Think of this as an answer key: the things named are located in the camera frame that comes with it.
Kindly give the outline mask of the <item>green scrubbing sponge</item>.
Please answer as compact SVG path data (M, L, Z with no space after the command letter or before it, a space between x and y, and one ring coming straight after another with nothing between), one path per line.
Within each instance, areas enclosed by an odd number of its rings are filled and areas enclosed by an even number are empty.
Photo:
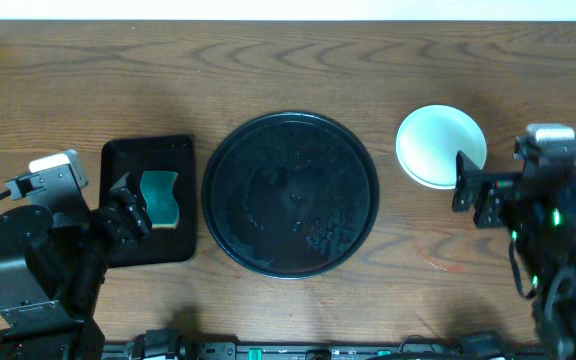
M144 171L140 190L153 228L173 229L180 219L173 189L178 174L171 171Z

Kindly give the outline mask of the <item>light green plate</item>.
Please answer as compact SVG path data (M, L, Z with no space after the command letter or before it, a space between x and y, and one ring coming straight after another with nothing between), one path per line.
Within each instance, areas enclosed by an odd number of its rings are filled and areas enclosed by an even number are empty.
M483 131L468 114L447 105L413 111L399 126L395 139L402 169L419 184L433 189L455 188L459 151L479 169L484 167L487 142Z

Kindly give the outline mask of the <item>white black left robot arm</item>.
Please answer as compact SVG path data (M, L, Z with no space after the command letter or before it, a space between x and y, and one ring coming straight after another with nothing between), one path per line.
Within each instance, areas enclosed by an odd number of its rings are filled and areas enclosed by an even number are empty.
M67 166L7 182L30 204L0 215L0 359L99 359L94 320L113 254L135 248L152 225L129 174L88 208Z

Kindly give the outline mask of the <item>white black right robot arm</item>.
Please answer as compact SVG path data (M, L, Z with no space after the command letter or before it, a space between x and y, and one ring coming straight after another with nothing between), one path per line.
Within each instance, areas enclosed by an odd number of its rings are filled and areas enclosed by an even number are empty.
M576 163L527 157L520 172L485 173L459 152L456 178L453 211L508 231L515 286L546 352L576 359Z

